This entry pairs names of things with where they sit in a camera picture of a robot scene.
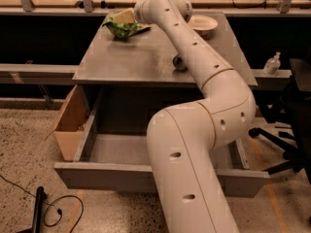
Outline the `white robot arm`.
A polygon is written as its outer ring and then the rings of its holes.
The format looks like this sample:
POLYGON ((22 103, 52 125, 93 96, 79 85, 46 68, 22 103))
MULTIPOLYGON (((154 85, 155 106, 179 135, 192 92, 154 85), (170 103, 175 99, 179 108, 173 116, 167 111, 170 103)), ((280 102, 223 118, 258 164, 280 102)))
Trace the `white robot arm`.
POLYGON ((157 25, 181 55, 201 100, 157 112, 147 149, 169 233, 239 233, 210 151, 248 130, 254 95, 239 73, 186 23, 188 0, 140 0, 139 22, 157 25))

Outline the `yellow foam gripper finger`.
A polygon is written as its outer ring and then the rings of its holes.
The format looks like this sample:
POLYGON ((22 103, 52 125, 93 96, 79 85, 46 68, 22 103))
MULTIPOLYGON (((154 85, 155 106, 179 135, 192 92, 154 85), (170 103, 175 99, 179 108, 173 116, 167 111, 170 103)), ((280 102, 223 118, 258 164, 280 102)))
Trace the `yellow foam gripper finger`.
POLYGON ((135 15, 134 11, 131 8, 117 12, 113 15, 113 21, 115 23, 134 23, 135 15))

